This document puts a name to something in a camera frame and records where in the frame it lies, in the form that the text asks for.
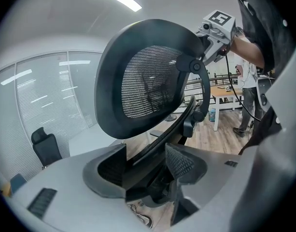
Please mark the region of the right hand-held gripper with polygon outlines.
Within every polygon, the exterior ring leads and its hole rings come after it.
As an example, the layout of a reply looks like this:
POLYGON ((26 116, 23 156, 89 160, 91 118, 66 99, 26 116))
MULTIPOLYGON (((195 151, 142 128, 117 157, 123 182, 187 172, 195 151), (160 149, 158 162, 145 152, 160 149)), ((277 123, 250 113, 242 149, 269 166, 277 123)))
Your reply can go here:
POLYGON ((222 47, 230 47, 235 33, 235 17, 220 10, 214 10, 205 16, 197 32, 197 36, 206 47, 202 55, 203 64, 215 61, 222 47))

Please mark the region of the black high-back office chair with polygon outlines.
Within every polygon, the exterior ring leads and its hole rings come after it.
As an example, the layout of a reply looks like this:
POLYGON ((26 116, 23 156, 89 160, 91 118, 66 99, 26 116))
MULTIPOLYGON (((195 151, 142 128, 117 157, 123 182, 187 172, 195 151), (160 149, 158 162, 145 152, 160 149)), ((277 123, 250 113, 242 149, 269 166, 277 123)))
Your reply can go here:
POLYGON ((46 134, 44 127, 40 127, 32 133, 31 142, 33 150, 42 164, 42 169, 62 159, 56 137, 52 133, 46 134))

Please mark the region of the black mesh office chair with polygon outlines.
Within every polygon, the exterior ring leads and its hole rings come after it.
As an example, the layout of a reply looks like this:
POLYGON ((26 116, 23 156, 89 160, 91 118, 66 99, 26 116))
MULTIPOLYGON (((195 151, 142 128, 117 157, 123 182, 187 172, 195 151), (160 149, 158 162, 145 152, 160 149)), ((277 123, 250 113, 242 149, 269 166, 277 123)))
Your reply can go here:
POLYGON ((166 144, 184 145, 210 102, 210 82, 203 64, 208 38, 161 19, 133 23, 108 42, 95 80, 95 114, 101 129, 127 139, 152 129, 184 100, 191 73, 204 85, 203 100, 191 97, 180 117, 130 159, 122 145, 96 160, 108 198, 142 200, 158 207, 174 199, 174 175, 166 165, 166 144))

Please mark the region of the person's black shirt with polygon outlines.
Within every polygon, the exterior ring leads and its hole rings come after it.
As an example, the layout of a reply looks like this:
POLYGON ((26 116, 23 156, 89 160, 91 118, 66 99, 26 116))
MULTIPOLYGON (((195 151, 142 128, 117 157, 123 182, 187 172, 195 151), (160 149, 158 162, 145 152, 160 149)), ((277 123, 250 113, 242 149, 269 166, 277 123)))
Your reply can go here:
POLYGON ((296 157, 296 0, 237 0, 246 42, 263 54, 264 74, 275 72, 267 91, 270 108, 242 152, 296 157))

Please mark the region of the black metal railing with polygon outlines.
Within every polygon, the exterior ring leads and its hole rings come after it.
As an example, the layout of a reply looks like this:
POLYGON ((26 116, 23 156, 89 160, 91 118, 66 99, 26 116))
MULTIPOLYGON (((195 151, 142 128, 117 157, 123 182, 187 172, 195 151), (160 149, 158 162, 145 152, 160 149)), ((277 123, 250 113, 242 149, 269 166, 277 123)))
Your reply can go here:
MULTIPOLYGON (((231 81, 233 86, 238 86, 238 76, 237 75, 230 75, 231 81)), ((230 86, 230 81, 226 75, 215 75, 213 78, 210 78, 210 87, 212 86, 230 86)), ((191 96, 194 95, 196 98, 196 101, 202 101, 203 100, 203 86, 202 86, 202 80, 197 77, 193 80, 188 80, 187 84, 184 89, 184 99, 183 104, 186 105, 189 103, 191 96)), ((210 104, 214 104, 215 100, 210 99, 210 104)))

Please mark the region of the wooden desk white legs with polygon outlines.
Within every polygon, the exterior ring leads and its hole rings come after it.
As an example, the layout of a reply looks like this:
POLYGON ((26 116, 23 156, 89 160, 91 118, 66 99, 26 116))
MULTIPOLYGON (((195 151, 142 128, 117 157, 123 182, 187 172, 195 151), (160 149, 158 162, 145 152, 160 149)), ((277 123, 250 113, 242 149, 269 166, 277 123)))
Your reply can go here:
POLYGON ((235 96, 233 91, 226 91, 225 86, 212 86, 211 87, 211 100, 214 99, 215 103, 210 104, 211 108, 215 109, 215 121, 214 121, 214 131, 218 130, 219 114, 221 110, 241 108, 240 102, 243 100, 243 93, 241 89, 238 89, 237 85, 234 85, 234 91, 237 96, 235 96))

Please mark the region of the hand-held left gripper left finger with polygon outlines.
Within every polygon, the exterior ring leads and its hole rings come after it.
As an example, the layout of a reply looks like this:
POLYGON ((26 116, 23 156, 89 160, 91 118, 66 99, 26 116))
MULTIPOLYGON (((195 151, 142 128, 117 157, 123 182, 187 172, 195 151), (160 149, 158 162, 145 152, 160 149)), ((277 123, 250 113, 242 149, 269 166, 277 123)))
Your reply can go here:
POLYGON ((121 145, 99 148, 51 164, 24 184, 6 203, 33 232, 148 232, 148 227, 126 205, 125 194, 107 198, 93 192, 83 180, 83 169, 102 160, 121 145), (42 219, 28 206, 42 189, 56 190, 42 219))

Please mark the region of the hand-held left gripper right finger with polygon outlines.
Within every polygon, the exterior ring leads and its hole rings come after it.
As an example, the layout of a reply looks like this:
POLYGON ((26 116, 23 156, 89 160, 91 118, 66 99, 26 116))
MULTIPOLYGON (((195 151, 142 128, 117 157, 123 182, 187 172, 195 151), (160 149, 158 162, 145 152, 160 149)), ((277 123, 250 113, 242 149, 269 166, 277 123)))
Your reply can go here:
POLYGON ((172 232, 296 232, 296 48, 267 91, 281 130, 236 156, 166 144, 172 232))

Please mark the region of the blue plastic chair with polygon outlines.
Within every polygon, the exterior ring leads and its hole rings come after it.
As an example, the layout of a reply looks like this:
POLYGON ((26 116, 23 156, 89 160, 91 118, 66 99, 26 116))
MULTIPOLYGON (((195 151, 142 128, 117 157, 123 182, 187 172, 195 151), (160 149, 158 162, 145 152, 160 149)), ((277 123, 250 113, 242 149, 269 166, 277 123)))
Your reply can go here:
POLYGON ((27 180, 22 176, 22 174, 16 174, 11 180, 11 195, 15 194, 24 184, 27 183, 27 180))

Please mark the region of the person's right forearm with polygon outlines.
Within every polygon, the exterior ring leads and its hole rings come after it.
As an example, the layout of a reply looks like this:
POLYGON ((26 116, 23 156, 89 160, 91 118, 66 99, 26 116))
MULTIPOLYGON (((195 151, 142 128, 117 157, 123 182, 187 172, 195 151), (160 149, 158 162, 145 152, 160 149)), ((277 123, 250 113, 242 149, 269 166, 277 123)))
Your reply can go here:
POLYGON ((244 60, 263 69, 265 67, 264 57, 260 49, 253 43, 246 42, 237 36, 233 38, 230 50, 244 60))

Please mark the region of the white square table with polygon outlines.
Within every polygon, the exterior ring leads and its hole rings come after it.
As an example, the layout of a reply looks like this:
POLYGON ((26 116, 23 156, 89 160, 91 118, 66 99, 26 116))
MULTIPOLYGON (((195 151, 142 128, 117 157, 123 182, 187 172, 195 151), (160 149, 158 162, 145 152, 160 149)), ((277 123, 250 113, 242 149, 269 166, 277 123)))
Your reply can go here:
POLYGON ((99 148, 125 143, 127 145, 127 159, 129 159, 143 150, 150 142, 151 138, 146 132, 121 140, 110 137, 96 124, 69 140, 69 152, 73 157, 99 148))

